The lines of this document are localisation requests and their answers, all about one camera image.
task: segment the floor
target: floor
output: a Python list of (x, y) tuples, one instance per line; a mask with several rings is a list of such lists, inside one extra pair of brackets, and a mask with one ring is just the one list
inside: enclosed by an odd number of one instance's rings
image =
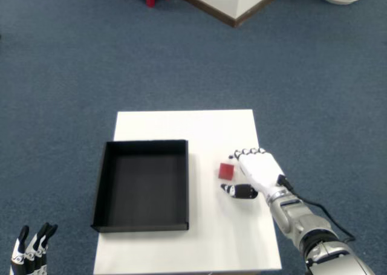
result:
[[(383, 274), (386, 12), (385, 0), (275, 0), (233, 29), (182, 0), (0, 0), (0, 273), (19, 229), (48, 221), (49, 272), (92, 274), (117, 111), (252, 108), (260, 145)], [(273, 274), (303, 274), (277, 235)]]

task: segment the white robotic hand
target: white robotic hand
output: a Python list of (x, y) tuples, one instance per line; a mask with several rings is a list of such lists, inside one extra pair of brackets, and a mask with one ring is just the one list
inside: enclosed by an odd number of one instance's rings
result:
[(283, 187), (277, 186), (279, 175), (284, 175), (273, 155), (262, 148), (235, 151), (235, 158), (249, 183), (268, 200)]

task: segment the black tray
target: black tray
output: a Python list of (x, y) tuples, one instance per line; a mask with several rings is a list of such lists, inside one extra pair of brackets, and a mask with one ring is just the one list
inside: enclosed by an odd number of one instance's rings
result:
[(188, 230), (188, 141), (107, 142), (91, 226)]

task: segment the white tabletop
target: white tabletop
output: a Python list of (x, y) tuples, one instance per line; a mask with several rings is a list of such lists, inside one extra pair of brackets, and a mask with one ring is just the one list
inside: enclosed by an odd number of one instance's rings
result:
[[(119, 112), (114, 140), (189, 141), (189, 230), (99, 234), (94, 274), (281, 269), (273, 220), (258, 199), (220, 188), (220, 163), (258, 147), (252, 110)], [(233, 182), (245, 183), (237, 170)]]

